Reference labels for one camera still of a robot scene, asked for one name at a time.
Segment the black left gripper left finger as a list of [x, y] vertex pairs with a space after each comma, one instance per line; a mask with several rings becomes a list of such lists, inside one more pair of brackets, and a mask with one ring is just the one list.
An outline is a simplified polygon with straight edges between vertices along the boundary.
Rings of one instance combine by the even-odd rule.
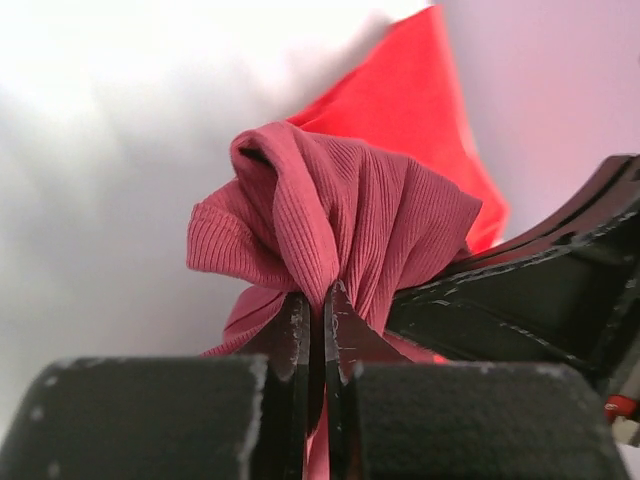
[[302, 479], [310, 311], [299, 294], [234, 354], [55, 362], [1, 446], [5, 479]]

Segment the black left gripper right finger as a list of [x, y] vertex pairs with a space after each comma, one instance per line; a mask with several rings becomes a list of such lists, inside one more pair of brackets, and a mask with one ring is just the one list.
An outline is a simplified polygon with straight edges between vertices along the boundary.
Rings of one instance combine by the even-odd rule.
[[333, 479], [625, 479], [603, 406], [549, 363], [410, 362], [342, 283], [324, 303]]

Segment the pink garment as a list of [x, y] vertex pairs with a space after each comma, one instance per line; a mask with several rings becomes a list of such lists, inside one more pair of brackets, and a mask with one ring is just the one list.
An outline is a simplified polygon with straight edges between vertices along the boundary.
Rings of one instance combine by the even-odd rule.
[[466, 255], [480, 202], [416, 160], [287, 123], [231, 144], [235, 176], [197, 203], [189, 268], [245, 280], [215, 353], [234, 351], [289, 292], [319, 315], [341, 281], [357, 314], [383, 334], [394, 294]]

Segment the red tank top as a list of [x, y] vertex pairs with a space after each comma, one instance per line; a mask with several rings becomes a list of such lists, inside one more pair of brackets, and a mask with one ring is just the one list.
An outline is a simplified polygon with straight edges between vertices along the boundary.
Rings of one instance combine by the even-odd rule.
[[289, 121], [414, 158], [481, 201], [467, 235], [472, 252], [502, 240], [508, 204], [478, 156], [441, 7], [394, 23], [364, 61]]

